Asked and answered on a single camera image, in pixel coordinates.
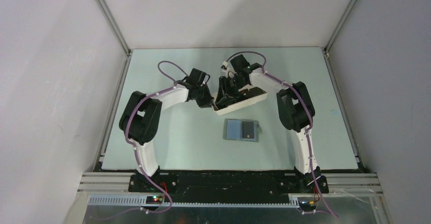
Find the white plastic bin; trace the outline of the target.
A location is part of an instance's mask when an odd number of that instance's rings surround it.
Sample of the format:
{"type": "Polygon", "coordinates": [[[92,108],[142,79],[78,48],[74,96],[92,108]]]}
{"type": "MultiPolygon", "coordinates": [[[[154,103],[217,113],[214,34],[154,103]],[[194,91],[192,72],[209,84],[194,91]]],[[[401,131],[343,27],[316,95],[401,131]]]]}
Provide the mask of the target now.
{"type": "MultiPolygon", "coordinates": [[[[255,87],[255,86],[247,85],[247,86],[243,87],[242,89],[252,88],[252,87],[255,87]]],[[[265,93],[262,95],[259,95],[257,97],[253,97],[251,99],[247,99],[247,100],[239,102],[239,103],[235,103],[235,104],[223,107],[223,108],[218,108],[216,106],[213,106],[212,108],[217,115],[224,115],[224,114],[231,113],[231,112],[234,112],[236,110],[254,105],[260,101],[266,100],[267,96],[268,96],[268,92],[265,91],[265,93]]]]}

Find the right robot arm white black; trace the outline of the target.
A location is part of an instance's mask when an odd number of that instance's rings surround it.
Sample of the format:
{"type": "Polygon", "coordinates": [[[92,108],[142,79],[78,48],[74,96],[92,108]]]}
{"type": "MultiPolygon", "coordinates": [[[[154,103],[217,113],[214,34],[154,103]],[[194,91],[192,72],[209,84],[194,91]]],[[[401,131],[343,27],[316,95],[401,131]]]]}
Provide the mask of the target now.
{"type": "Polygon", "coordinates": [[[308,89],[303,82],[289,83],[269,74],[264,64],[251,64],[244,54],[237,52],[223,62],[214,111],[227,114],[260,102],[274,92],[280,122],[293,131],[296,187],[308,193],[320,177],[312,143],[315,108],[308,89]]]}

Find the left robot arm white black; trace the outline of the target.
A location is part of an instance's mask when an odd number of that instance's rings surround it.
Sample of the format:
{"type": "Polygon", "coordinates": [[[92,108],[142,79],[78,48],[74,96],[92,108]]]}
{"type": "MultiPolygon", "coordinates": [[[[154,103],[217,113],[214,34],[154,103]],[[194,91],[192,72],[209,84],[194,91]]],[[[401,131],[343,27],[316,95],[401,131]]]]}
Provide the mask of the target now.
{"type": "Polygon", "coordinates": [[[125,140],[133,146],[137,171],[143,175],[141,185],[147,191],[156,191],[161,179],[155,173],[160,168],[156,160],[153,139],[157,134],[162,111],[185,102],[195,101],[199,108],[210,108],[213,97],[208,81],[210,75],[193,68],[190,74],[173,82],[161,91],[131,94],[119,120],[125,140]]]}

